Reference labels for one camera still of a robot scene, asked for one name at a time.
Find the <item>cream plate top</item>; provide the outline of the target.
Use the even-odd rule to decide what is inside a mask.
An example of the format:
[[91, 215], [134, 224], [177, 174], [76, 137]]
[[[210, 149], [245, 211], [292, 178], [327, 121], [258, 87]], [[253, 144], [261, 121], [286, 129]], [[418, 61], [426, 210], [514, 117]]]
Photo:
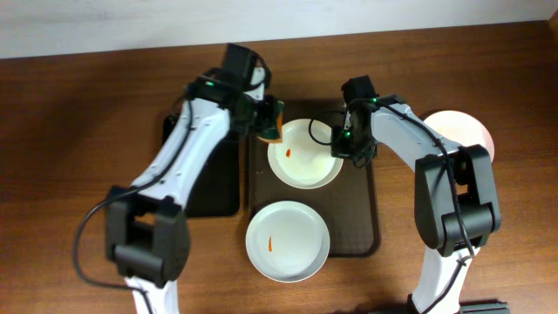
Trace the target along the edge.
[[320, 188], [333, 181], [344, 161], [331, 156], [330, 147], [309, 134], [310, 119], [294, 119], [282, 126], [282, 142], [269, 144], [269, 166], [283, 183], [299, 189]]

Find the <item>pale grey plate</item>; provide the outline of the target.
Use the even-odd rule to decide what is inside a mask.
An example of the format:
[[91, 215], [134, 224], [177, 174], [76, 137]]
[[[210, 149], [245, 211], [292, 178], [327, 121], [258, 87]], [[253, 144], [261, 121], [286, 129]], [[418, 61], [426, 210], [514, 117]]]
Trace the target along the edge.
[[297, 283], [324, 265], [330, 253], [330, 233], [313, 208], [298, 201], [277, 201], [250, 220], [245, 247], [262, 275], [280, 283]]

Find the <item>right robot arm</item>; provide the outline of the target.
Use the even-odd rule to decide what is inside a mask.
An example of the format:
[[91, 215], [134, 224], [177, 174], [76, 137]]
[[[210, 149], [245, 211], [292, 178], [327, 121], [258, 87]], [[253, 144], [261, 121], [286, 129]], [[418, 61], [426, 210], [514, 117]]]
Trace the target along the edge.
[[333, 156], [366, 166], [388, 146], [414, 173], [414, 221], [425, 244], [418, 285], [402, 313], [508, 313], [498, 300], [461, 304], [466, 274], [500, 229], [500, 205], [489, 152], [449, 140], [418, 118], [396, 94], [376, 93], [369, 76], [341, 87], [344, 122], [334, 126]]

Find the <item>pinkish white plate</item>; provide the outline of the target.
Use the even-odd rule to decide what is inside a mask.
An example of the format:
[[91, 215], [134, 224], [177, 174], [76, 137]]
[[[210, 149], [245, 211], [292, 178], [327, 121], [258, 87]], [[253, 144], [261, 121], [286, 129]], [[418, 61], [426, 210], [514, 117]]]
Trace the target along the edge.
[[460, 111], [445, 110], [433, 113], [425, 118], [425, 123], [462, 146], [482, 145], [494, 160], [495, 147], [493, 137], [488, 129], [472, 115]]

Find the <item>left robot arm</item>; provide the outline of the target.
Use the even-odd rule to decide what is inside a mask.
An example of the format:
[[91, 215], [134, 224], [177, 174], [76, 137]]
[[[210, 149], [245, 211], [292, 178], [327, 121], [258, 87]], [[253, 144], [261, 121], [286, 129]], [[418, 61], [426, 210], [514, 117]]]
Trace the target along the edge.
[[270, 80], [257, 52], [229, 44], [221, 66], [187, 86], [174, 128], [149, 167], [129, 188], [111, 188], [106, 255], [125, 278], [137, 312], [179, 310], [176, 281], [191, 246], [187, 202], [214, 149], [231, 132], [281, 139], [284, 104], [266, 95]]

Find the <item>brown plastic serving tray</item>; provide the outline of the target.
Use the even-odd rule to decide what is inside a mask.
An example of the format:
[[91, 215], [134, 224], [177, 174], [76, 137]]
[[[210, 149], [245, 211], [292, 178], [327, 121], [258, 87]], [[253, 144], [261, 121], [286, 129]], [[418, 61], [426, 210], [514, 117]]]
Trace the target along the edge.
[[[318, 144], [330, 141], [331, 128], [340, 126], [344, 116], [341, 99], [287, 100], [283, 122], [310, 119], [309, 134]], [[252, 215], [275, 201], [298, 201], [313, 208], [330, 233], [331, 257], [367, 257], [380, 245], [378, 210], [372, 164], [355, 168], [343, 160], [337, 177], [314, 189], [293, 188], [272, 172], [268, 145], [252, 140], [249, 145], [248, 208]]]

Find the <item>small black tray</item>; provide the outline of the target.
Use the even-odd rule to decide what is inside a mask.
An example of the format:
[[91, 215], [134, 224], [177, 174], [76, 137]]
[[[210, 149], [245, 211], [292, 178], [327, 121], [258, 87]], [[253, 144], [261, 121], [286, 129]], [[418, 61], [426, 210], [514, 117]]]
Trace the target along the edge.
[[237, 133], [229, 131], [209, 155], [188, 199], [188, 218], [235, 215], [241, 205], [240, 146]]

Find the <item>green and yellow sponge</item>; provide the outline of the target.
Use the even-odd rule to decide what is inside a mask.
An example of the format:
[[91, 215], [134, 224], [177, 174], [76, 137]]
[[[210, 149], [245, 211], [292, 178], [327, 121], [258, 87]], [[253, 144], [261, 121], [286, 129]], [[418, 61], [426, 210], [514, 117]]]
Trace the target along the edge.
[[258, 111], [256, 136], [269, 144], [282, 142], [282, 116], [284, 103], [272, 99], [265, 102]]

